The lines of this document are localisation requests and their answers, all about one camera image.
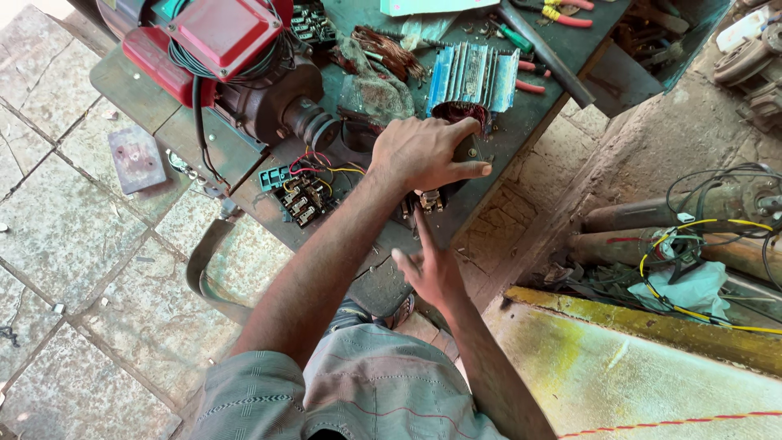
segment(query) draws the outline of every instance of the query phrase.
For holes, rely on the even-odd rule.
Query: screwdriver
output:
[[[489,19],[491,24],[497,27],[497,29],[502,32],[503,35],[508,37],[508,40],[513,43],[514,46],[518,47],[522,50],[524,53],[530,53],[532,52],[533,44],[529,42],[526,38],[522,37],[521,35],[514,32],[510,27],[505,26],[504,24],[499,24],[498,22]]]

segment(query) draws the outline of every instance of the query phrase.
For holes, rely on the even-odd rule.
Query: person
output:
[[[421,208],[421,253],[394,249],[392,257],[448,322],[469,387],[440,350],[373,323],[321,339],[406,194],[491,173],[486,162],[452,161],[459,142],[479,130],[472,118],[389,124],[361,183],[268,287],[231,357],[208,370],[193,439],[556,438]]]

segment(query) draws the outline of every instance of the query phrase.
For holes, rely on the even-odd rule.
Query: shirt sleeve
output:
[[[278,352],[247,352],[209,368],[191,440],[301,439],[304,377]]]

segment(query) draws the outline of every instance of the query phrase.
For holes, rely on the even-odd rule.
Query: green workbench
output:
[[[323,3],[329,18],[345,34],[349,34],[357,24],[400,31],[405,21],[405,17],[392,18],[381,14],[380,0],[324,0]],[[630,0],[598,0],[594,11],[579,11],[579,18],[594,21],[589,29],[571,28],[558,23],[540,27],[534,23],[540,16],[526,12],[522,12],[522,15],[538,30],[565,64],[579,76],[583,76],[599,59],[601,50],[606,47],[607,36],[629,5]],[[477,14],[476,11],[462,13],[443,40],[469,41],[493,45],[499,49],[513,49],[507,40],[491,38],[487,41],[479,34],[477,30],[484,26],[486,20]],[[466,34],[462,30],[462,27],[470,27],[468,23],[475,28],[472,34]],[[417,55],[423,65],[432,66],[436,51],[424,49],[418,51]],[[325,61],[324,57],[321,60],[316,59],[316,63],[321,67],[324,78],[325,97],[320,104],[335,114],[336,101],[342,90],[345,74],[335,64]],[[117,46],[95,66],[90,78],[95,88],[109,101],[152,133],[162,150],[171,149],[195,170],[203,170],[192,122],[192,110],[181,106],[135,67],[124,56],[121,46]],[[498,187],[497,180],[511,158],[519,153],[522,147],[532,146],[567,99],[562,87],[553,78],[533,77],[529,73],[521,73],[520,78],[533,84],[545,85],[546,92],[543,95],[516,92],[514,106],[499,115],[495,122],[498,130],[491,138],[473,138],[467,141],[472,142],[472,146],[479,151],[478,159],[487,160],[493,157],[494,172],[487,178],[466,182],[458,191],[448,196],[443,212],[431,215],[429,221],[443,247],[472,219],[474,211],[482,206],[482,200]],[[418,117],[424,118],[429,84],[423,84],[423,87],[419,88],[418,82],[411,79],[408,85],[413,92]],[[205,132],[207,135],[215,134],[214,141],[207,141],[212,162],[220,174],[231,183],[231,199],[286,246],[297,251],[323,219],[304,230],[294,223],[284,223],[278,202],[270,194],[261,191],[257,172],[289,164],[304,152],[304,144],[298,139],[289,138],[272,150],[259,151],[257,146],[251,146],[240,138],[232,128],[211,112],[204,110],[203,116]],[[371,159],[370,153],[356,154],[353,157],[364,165]],[[212,185],[223,189],[213,181],[209,173],[203,172],[202,176]],[[335,193],[344,195],[349,192],[350,187],[357,183],[353,176],[351,178],[353,181],[347,182],[343,176],[338,175],[334,184]],[[402,274],[393,267],[390,258],[390,250],[393,247],[416,251],[420,245],[408,228],[389,220],[349,291],[353,299],[376,316],[392,314],[412,291],[404,282]]]

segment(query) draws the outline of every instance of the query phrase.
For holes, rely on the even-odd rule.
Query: gray shirt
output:
[[[445,354],[374,324],[323,338],[303,372],[282,353],[234,356],[204,389],[193,440],[504,438]]]

